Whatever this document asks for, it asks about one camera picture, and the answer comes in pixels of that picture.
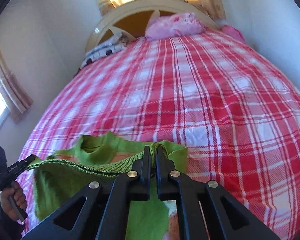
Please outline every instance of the bed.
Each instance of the bed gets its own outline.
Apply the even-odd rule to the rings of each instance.
[[[202,34],[147,41],[149,19],[191,11]],[[188,147],[187,174],[216,180],[282,239],[300,230],[300,93],[268,60],[221,33],[178,0],[139,0],[107,14],[86,51],[114,33],[127,49],[80,71],[52,101],[20,159],[71,148],[80,135],[108,131],[128,140]],[[26,231],[38,224],[33,174],[19,178]]]

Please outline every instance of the white wall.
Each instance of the white wall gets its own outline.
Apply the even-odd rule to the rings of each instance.
[[[229,22],[300,90],[300,9],[293,0],[222,0]]]
[[[0,15],[3,57],[34,100],[19,123],[8,117],[0,129],[8,165],[18,160],[45,109],[77,72],[100,18],[97,0],[11,0]]]
[[[35,0],[56,50],[72,75],[87,40],[101,19],[97,0]]]

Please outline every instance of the hand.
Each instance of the hand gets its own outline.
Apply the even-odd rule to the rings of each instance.
[[[13,197],[16,200],[17,205],[23,210],[26,210],[28,203],[19,183],[15,181],[13,186],[13,188],[5,188],[0,192],[0,201],[3,212],[6,213],[12,220],[17,221],[18,216],[11,206],[8,197],[15,193]]]
[[[179,240],[179,238],[173,233],[165,233],[162,240]]]

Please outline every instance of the sleeve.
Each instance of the sleeve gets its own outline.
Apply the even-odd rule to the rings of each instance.
[[[25,225],[13,221],[0,207],[0,224],[12,240],[20,240],[21,232],[25,229]]]

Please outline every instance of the wooden headboard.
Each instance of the wooden headboard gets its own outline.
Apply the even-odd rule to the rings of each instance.
[[[218,30],[209,16],[182,0],[135,0],[103,16],[90,35],[85,52],[87,53],[115,33],[123,32],[130,40],[144,36],[150,19],[180,12],[193,12],[198,20]]]

